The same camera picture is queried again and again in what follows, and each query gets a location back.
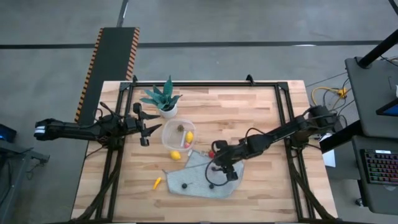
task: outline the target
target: small yellow fruit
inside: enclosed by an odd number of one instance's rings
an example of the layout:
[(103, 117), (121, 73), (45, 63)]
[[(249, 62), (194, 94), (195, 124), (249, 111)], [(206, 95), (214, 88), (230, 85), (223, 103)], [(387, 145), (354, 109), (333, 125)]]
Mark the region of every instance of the small yellow fruit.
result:
[(178, 151), (171, 151), (171, 152), (170, 152), (170, 156), (171, 156), (171, 158), (174, 159), (174, 160), (179, 160), (179, 159), (181, 159), (180, 152), (178, 152)]
[(193, 133), (191, 131), (187, 132), (187, 134), (185, 135), (185, 141), (187, 143), (191, 143), (193, 140)]
[(162, 178), (161, 177), (158, 177), (157, 179), (156, 179), (156, 181), (155, 181), (155, 184), (154, 184), (154, 186), (153, 186), (153, 188), (152, 189), (156, 189), (156, 187), (158, 186), (158, 184), (160, 183), (160, 181), (162, 180)]

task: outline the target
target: clear plastic bowl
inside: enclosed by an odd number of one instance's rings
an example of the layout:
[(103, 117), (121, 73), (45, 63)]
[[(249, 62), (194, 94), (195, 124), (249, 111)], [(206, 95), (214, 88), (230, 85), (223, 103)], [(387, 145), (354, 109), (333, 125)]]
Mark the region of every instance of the clear plastic bowl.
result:
[[(178, 126), (182, 124), (184, 130), (178, 131)], [(191, 131), (193, 133), (193, 140), (188, 148), (185, 148), (185, 135)], [(197, 138), (195, 126), (191, 121), (186, 119), (170, 119), (163, 128), (162, 143), (169, 150), (177, 150), (180, 152), (188, 151), (192, 148)]]

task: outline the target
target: gray cloth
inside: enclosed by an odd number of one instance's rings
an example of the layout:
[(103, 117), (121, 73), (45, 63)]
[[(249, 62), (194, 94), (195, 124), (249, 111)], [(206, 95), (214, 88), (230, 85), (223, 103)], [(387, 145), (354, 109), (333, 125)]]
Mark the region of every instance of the gray cloth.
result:
[[(210, 161), (211, 158), (208, 156), (201, 155), (198, 151), (192, 151), (184, 169), (165, 171), (170, 193), (207, 198), (226, 198), (230, 196), (242, 181), (243, 162), (239, 161), (233, 165), (238, 174), (238, 180), (210, 189), (210, 183), (205, 178), (205, 169)], [(208, 179), (215, 184), (224, 183), (226, 181), (225, 174), (222, 171), (212, 171), (211, 168), (214, 166), (213, 163), (210, 164), (207, 170)], [(183, 184), (188, 185), (186, 189), (182, 188)]]

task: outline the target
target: potted plant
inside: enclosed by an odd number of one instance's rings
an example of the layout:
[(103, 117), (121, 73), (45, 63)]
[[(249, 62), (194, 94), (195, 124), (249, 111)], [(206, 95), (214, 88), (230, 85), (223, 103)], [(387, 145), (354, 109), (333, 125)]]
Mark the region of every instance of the potted plant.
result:
[(177, 101), (182, 95), (176, 95), (172, 97), (173, 83), (171, 76), (163, 86), (163, 93), (154, 85), (154, 91), (145, 90), (145, 93), (150, 98), (141, 98), (140, 100), (144, 103), (150, 103), (155, 105), (159, 109), (160, 115), (164, 118), (172, 118), (177, 114)]

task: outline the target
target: green succulent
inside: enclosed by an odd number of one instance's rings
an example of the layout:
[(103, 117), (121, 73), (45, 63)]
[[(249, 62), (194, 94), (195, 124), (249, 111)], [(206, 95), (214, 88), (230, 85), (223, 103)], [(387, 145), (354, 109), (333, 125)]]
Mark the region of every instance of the green succulent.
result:
[(155, 105), (158, 109), (162, 111), (170, 111), (173, 109), (174, 105), (177, 103), (178, 99), (182, 96), (173, 96), (173, 83), (172, 77), (164, 83), (163, 93), (154, 85), (154, 91), (145, 90), (145, 93), (152, 98), (141, 98), (140, 100), (144, 103), (150, 103)]

